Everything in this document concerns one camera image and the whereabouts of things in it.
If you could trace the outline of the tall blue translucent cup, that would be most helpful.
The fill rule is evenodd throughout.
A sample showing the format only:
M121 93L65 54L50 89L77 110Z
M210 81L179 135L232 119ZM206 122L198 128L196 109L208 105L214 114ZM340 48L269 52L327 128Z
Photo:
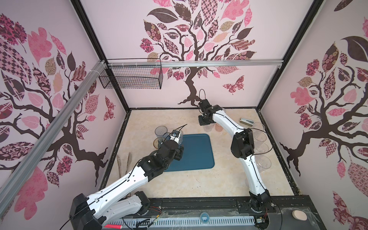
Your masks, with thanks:
M166 126L158 126L155 128L155 135L157 138L163 137L165 133L168 132L168 129Z

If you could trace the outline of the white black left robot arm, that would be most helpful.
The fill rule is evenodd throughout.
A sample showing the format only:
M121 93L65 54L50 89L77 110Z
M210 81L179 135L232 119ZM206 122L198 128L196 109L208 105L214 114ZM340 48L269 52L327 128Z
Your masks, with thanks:
M143 157L133 169L106 188L85 196L77 195L72 202L70 222L75 230L101 230L107 224L127 215L144 215L150 200L142 191L132 193L160 176L173 160L181 160L183 134L173 130L160 147Z

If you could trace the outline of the clear cup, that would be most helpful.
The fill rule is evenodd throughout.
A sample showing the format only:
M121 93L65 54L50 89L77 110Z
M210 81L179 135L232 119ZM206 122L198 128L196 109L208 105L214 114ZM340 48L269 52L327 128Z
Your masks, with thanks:
M265 142L267 140L267 134L263 131L253 129L254 140L257 142Z
M209 125L204 125L203 129L205 132L211 132L211 130L214 128L215 124L209 124Z
M265 126L260 122L254 122L252 126L252 130L265 133Z
M270 147L265 142L255 143L255 154L264 154L270 151Z

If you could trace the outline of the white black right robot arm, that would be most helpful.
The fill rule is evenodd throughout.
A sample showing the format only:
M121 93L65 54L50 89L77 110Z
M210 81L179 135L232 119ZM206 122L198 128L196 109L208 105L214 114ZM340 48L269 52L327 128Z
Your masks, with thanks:
M249 184L250 207L254 212L261 212L271 201L271 196L261 179L255 161L255 144L253 132L232 120L222 107L211 105L207 99L198 104L201 115L198 121L201 126L219 124L232 137L231 152L240 159Z

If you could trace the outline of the dark teal plastic tray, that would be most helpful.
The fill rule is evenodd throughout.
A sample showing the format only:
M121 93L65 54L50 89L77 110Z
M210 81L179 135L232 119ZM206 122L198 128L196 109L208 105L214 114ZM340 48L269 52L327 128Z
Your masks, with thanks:
M215 166L214 155L208 134L184 135L182 159L173 160L165 172L211 169Z

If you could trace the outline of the yellow translucent glass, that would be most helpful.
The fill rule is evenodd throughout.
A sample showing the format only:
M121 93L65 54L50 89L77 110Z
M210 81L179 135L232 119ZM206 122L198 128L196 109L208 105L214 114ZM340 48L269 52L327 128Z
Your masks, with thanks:
M162 146L162 144L164 143L164 141L165 141L165 138L163 138L163 137L156 138L153 141L154 148L159 149Z

